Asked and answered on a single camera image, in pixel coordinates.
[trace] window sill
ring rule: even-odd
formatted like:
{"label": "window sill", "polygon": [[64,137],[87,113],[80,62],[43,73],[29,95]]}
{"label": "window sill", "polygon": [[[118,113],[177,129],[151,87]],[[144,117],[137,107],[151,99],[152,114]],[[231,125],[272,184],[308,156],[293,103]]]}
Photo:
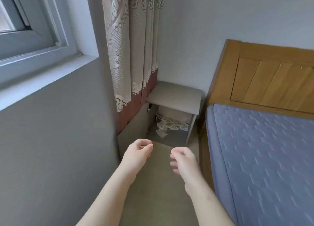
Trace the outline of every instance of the window sill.
{"label": "window sill", "polygon": [[55,64],[55,66],[42,73],[31,76],[25,80],[1,89],[0,111],[45,87],[46,85],[49,85],[52,82],[79,69],[96,58],[97,57],[93,56],[76,55],[72,58],[68,58],[67,60]]}

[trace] curtain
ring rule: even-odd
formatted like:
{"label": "curtain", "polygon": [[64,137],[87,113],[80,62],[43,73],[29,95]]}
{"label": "curtain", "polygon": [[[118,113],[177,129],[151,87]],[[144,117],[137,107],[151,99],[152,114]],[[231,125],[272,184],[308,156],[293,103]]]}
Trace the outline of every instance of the curtain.
{"label": "curtain", "polygon": [[121,132],[157,83],[163,0],[103,0],[110,69]]}

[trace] bed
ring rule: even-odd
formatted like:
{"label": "bed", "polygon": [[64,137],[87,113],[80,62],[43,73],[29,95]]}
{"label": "bed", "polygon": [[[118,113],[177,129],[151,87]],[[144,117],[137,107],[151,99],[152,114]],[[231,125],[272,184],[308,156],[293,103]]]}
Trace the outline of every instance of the bed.
{"label": "bed", "polygon": [[314,225],[314,51],[227,40],[201,169],[238,226]]}

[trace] hand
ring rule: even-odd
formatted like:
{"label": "hand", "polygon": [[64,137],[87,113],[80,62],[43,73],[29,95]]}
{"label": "hand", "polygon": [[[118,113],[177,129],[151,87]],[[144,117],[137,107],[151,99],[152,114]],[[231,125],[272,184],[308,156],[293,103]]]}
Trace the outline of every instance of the hand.
{"label": "hand", "polygon": [[153,143],[148,139],[138,139],[132,143],[124,153],[120,167],[132,176],[142,169],[153,150]]}
{"label": "hand", "polygon": [[205,181],[195,155],[187,147],[175,147],[171,150],[170,158],[176,160],[170,162],[170,165],[174,167],[173,172],[182,177],[185,190],[191,196],[192,191]]}

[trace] open cabinet door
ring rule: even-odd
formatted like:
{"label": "open cabinet door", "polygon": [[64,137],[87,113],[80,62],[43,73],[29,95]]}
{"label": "open cabinet door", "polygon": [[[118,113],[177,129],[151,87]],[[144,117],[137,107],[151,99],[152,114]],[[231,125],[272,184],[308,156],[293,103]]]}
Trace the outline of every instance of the open cabinet door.
{"label": "open cabinet door", "polygon": [[152,124],[158,106],[145,103],[135,117],[128,123],[118,136],[120,156],[123,157],[128,146],[139,138],[146,138],[149,126]]}

